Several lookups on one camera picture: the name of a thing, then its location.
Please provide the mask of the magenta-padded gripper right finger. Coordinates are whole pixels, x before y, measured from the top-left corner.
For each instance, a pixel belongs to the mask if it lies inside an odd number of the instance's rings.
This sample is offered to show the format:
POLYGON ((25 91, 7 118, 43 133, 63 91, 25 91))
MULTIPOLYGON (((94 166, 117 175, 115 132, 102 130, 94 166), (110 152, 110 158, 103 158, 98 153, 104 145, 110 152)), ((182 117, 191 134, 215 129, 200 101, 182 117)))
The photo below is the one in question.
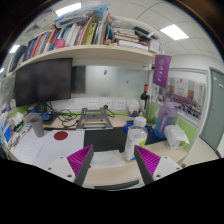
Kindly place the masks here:
POLYGON ((182 169, 170 157, 160 157, 140 146, 134 147, 134 156, 145 185, 182 169))

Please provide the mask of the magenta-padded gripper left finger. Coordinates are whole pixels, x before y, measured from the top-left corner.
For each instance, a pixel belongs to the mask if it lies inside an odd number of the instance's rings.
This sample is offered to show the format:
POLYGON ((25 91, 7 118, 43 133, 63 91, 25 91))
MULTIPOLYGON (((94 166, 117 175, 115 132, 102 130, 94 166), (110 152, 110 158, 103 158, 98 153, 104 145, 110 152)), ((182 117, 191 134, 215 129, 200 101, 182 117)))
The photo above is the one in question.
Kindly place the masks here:
POLYGON ((59 157, 47 168, 47 171, 82 186, 94 155, 94 147, 87 146, 68 157, 59 157))

